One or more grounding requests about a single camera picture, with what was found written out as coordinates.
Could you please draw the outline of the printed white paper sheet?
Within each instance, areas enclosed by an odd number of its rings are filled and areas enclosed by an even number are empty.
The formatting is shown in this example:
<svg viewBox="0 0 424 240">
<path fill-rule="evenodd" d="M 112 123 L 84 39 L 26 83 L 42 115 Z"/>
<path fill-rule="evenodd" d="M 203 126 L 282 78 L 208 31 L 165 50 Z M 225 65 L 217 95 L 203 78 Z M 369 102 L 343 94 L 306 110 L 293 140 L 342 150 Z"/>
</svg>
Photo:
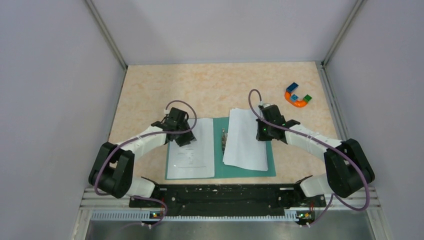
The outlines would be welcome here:
<svg viewBox="0 0 424 240">
<path fill-rule="evenodd" d="M 208 179 L 215 176 L 213 119 L 199 118 L 192 132 L 195 140 L 188 145 L 169 143 L 166 180 Z"/>
</svg>

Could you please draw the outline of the white paper sheets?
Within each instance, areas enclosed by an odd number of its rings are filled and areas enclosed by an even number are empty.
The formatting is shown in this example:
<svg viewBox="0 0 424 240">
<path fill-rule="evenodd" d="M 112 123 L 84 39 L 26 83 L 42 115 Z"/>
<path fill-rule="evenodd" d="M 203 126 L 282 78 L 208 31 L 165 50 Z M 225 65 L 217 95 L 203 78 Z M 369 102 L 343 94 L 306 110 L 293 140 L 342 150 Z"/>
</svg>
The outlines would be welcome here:
<svg viewBox="0 0 424 240">
<path fill-rule="evenodd" d="M 229 111 L 223 154 L 225 165 L 252 171 L 268 171 L 266 143 L 256 139 L 256 119 L 249 109 L 233 108 Z"/>
</svg>

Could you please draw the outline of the green plastic folder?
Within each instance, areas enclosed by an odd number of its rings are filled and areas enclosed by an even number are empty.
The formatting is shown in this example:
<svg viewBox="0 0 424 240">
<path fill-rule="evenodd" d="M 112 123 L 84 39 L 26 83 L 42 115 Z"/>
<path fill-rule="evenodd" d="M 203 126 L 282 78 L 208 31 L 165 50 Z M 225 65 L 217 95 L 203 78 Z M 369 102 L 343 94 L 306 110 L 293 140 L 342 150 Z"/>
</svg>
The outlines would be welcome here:
<svg viewBox="0 0 424 240">
<path fill-rule="evenodd" d="M 272 144 L 270 141 L 264 141 L 266 144 L 266 158 L 268 171 L 247 170 L 235 166 L 226 165 L 223 162 L 221 148 L 222 128 L 228 129 L 229 118 L 218 117 L 213 118 L 213 133 L 214 133 L 214 167 L 215 175 L 209 179 L 227 179 L 227 178 L 252 178 L 252 177 L 275 177 L 276 170 L 274 164 L 274 156 Z"/>
</svg>

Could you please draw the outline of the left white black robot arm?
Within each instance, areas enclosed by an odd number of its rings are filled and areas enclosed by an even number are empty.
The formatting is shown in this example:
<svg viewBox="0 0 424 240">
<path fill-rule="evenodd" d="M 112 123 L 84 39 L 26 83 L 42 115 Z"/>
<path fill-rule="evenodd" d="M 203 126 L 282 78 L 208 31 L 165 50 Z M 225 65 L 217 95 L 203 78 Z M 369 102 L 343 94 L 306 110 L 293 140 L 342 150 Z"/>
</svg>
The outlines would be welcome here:
<svg viewBox="0 0 424 240">
<path fill-rule="evenodd" d="M 156 183 L 133 176 L 135 162 L 150 151 L 175 142 L 179 147 L 196 140 L 195 124 L 189 124 L 186 111 L 172 107 L 165 110 L 160 121 L 152 123 L 145 131 L 121 143 L 105 142 L 100 146 L 90 171 L 88 182 L 99 196 L 138 196 L 149 207 L 160 202 Z"/>
</svg>

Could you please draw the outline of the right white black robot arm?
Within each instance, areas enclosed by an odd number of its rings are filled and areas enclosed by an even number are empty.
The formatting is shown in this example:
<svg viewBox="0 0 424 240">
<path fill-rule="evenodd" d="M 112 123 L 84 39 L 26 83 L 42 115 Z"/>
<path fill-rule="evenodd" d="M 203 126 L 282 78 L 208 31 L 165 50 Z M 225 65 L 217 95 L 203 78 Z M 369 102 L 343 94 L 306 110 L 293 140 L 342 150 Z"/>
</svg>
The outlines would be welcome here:
<svg viewBox="0 0 424 240">
<path fill-rule="evenodd" d="M 293 200 L 307 206 L 315 196 L 336 194 L 347 198 L 375 180 L 375 173 L 359 142 L 342 141 L 314 132 L 296 120 L 285 120 L 275 104 L 259 106 L 258 141 L 281 141 L 303 149 L 323 161 L 325 173 L 308 176 L 294 184 Z"/>
</svg>

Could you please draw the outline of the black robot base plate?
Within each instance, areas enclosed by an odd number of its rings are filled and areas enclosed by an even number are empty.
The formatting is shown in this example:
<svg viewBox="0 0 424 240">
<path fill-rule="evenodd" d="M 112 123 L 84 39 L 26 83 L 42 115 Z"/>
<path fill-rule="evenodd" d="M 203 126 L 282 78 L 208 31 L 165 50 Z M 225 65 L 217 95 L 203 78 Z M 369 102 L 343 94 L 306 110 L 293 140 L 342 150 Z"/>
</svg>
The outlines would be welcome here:
<svg viewBox="0 0 424 240">
<path fill-rule="evenodd" d="M 295 184 L 157 184 L 151 200 L 131 198 L 130 208 L 161 208 L 166 216 L 283 216 L 291 208 L 325 207 L 323 195 L 300 197 Z"/>
</svg>

